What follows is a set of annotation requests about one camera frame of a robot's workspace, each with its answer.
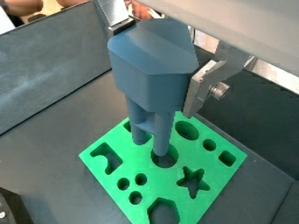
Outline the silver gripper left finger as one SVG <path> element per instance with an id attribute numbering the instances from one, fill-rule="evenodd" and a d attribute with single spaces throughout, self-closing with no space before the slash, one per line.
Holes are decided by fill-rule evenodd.
<path id="1" fill-rule="evenodd" d="M 92 0 L 92 3 L 104 21 L 109 37 L 136 24 L 136 21 L 128 16 L 124 0 Z"/>

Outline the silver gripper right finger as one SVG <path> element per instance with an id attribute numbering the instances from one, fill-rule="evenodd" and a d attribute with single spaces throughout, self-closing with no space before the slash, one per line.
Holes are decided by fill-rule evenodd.
<path id="1" fill-rule="evenodd" d="M 193 74 L 189 81 L 181 113 L 191 118 L 212 95 L 217 100 L 225 95 L 229 86 L 223 81 L 237 74 L 247 64 L 249 54 L 220 41 L 215 58 Z"/>

